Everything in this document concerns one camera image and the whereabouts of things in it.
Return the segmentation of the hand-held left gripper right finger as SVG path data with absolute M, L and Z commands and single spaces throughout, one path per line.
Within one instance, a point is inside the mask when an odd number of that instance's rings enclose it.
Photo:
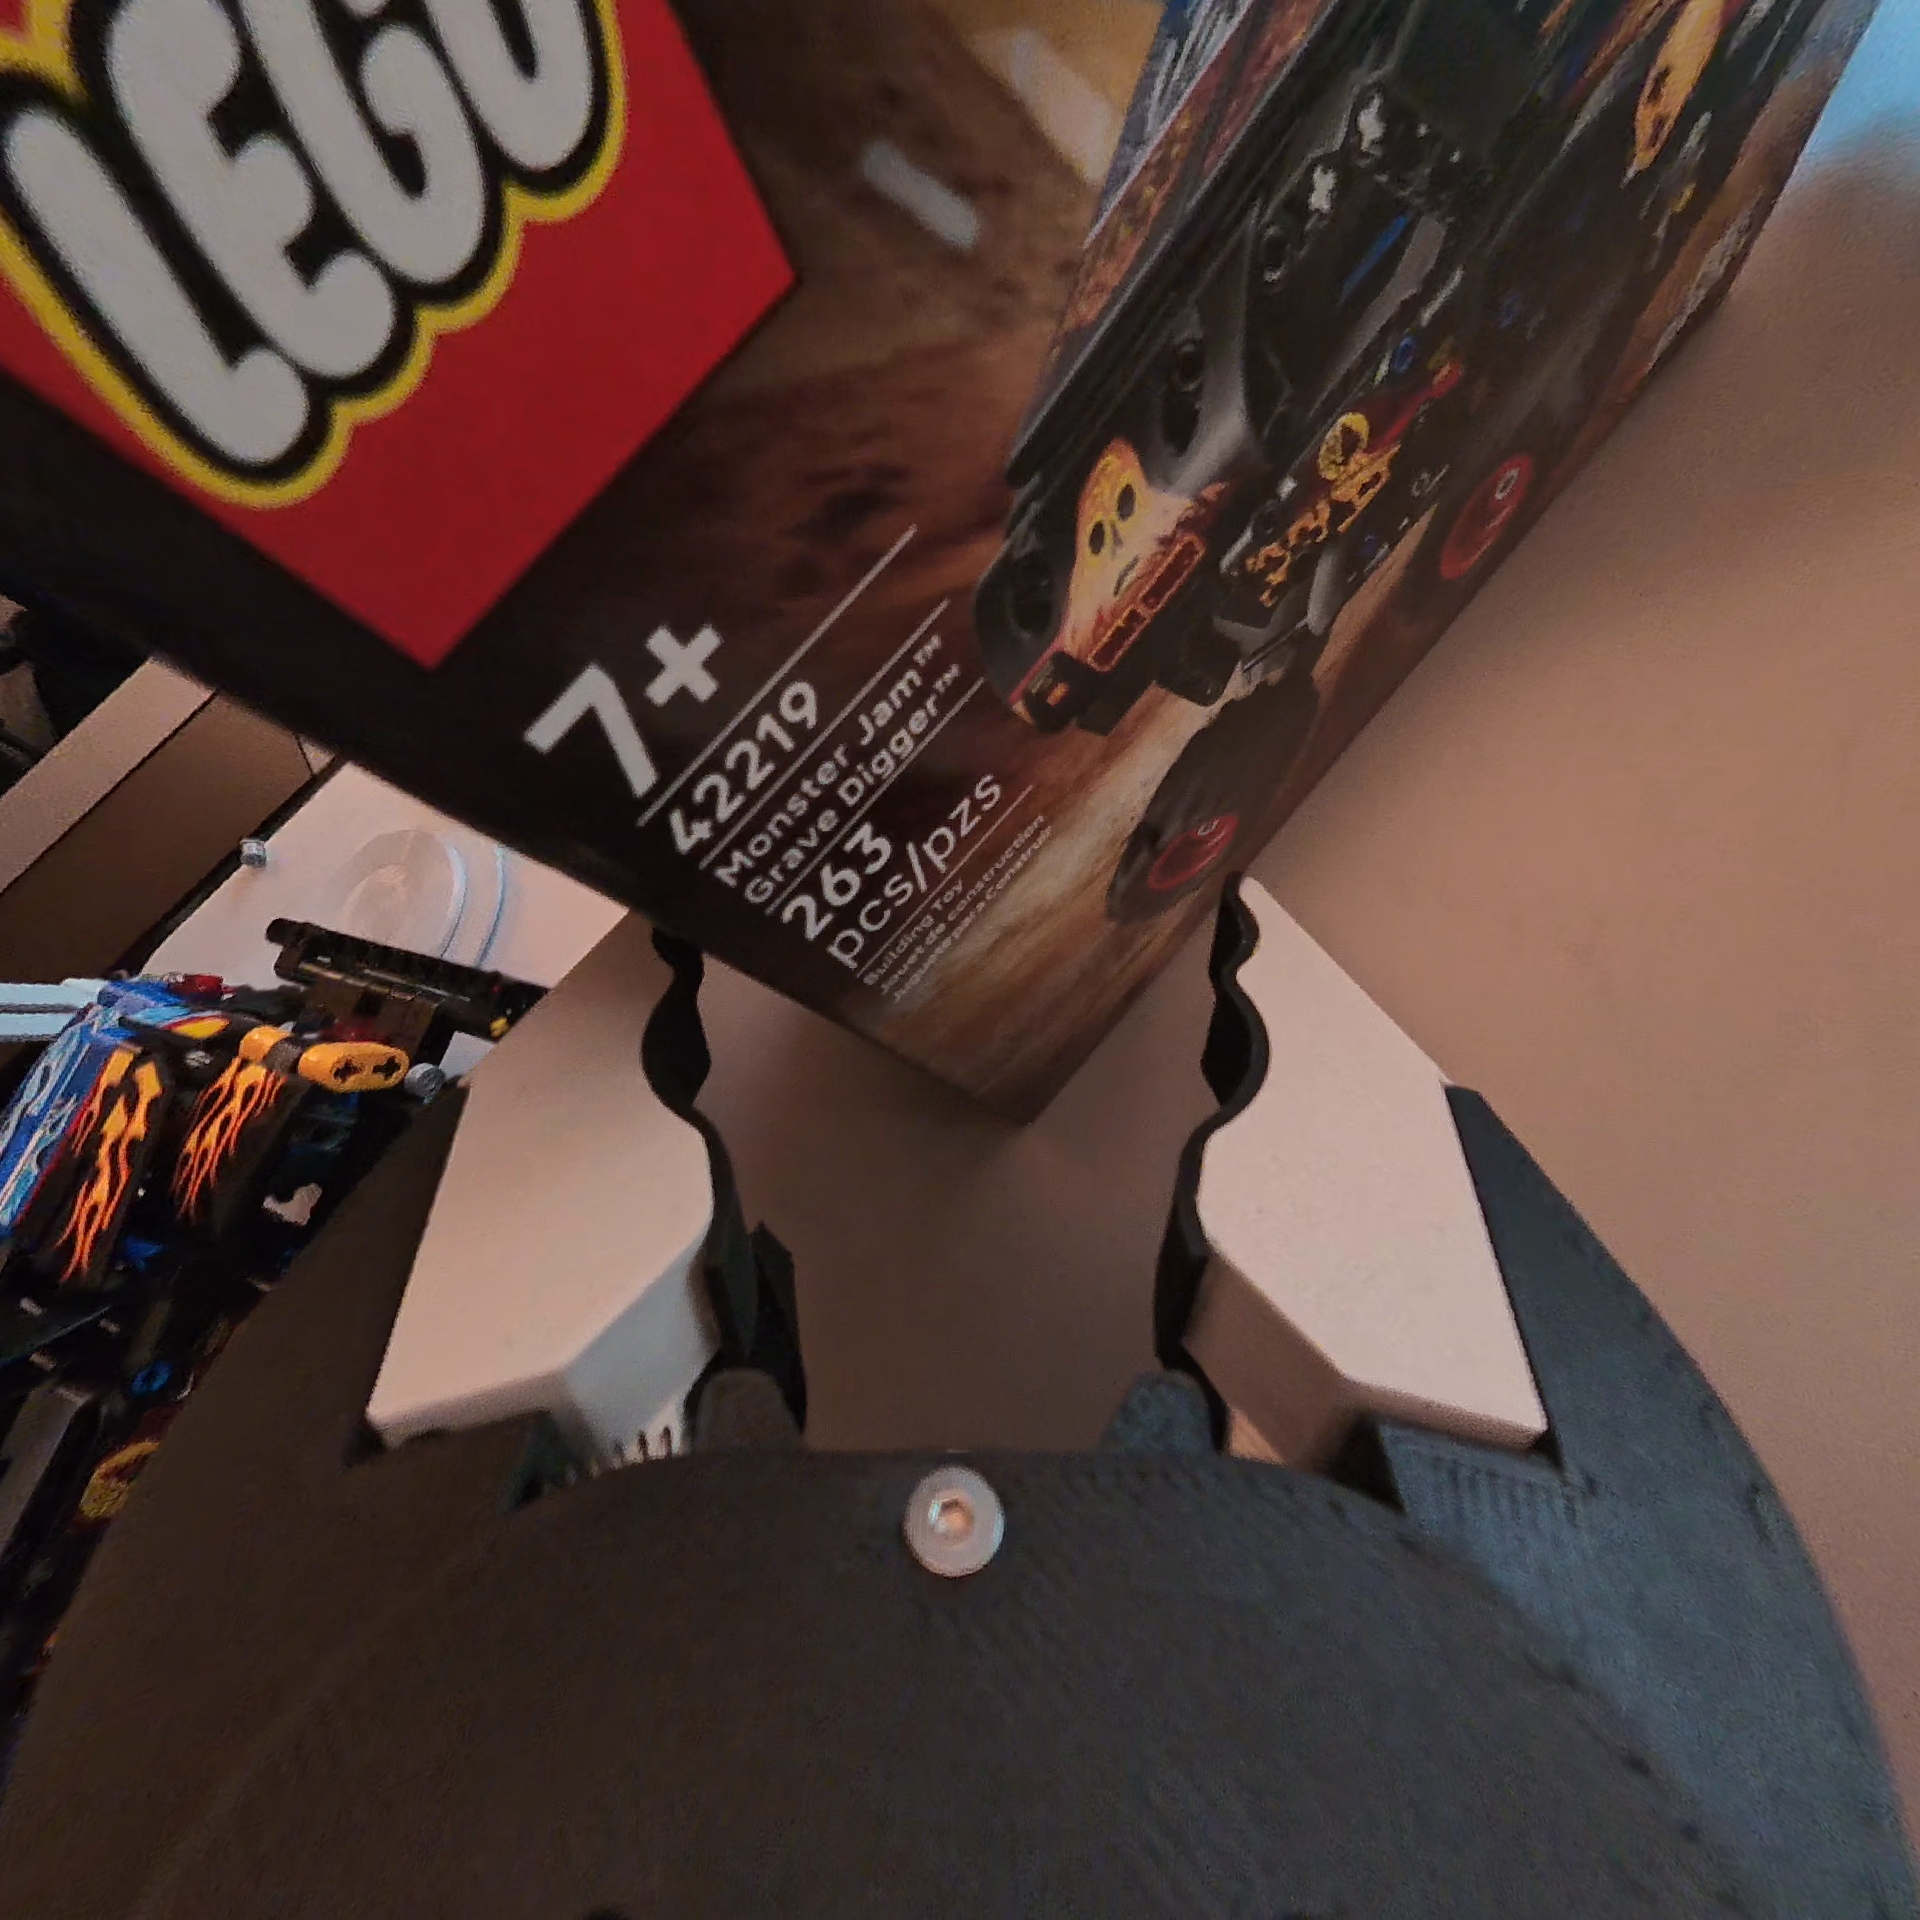
M 1220 897 L 1204 1077 L 1157 1346 L 1229 1456 L 1324 1470 L 1387 1420 L 1529 1450 L 1548 1432 L 1451 1084 L 1250 878 Z

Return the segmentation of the black cardboard toy box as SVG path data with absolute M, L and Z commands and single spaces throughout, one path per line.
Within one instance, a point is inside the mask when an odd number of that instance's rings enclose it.
M 1038 1112 L 1877 9 L 5 4 L 5 638 Z

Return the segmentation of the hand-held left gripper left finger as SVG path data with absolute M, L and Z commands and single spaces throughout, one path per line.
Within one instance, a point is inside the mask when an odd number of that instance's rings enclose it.
M 702 956 L 626 916 L 468 1073 L 369 1424 L 542 1414 L 584 1463 L 689 1445 L 710 1376 L 808 1420 L 794 1263 L 700 1112 Z

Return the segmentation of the black orange toy monster truck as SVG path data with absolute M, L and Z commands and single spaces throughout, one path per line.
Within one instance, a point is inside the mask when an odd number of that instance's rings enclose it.
M 238 1321 L 544 986 L 314 921 L 272 978 L 17 991 L 44 1025 L 5 1106 L 5 1658 L 81 1566 Z

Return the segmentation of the grey desk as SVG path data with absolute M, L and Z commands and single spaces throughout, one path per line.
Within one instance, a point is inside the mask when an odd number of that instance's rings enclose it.
M 1916 1809 L 1916 4 L 1724 309 L 1260 881 L 1491 1103 L 1805 1532 Z M 818 1449 L 1078 1449 L 1147 1361 L 1208 936 L 1042 1119 L 709 974 L 710 1111 L 801 1262 Z

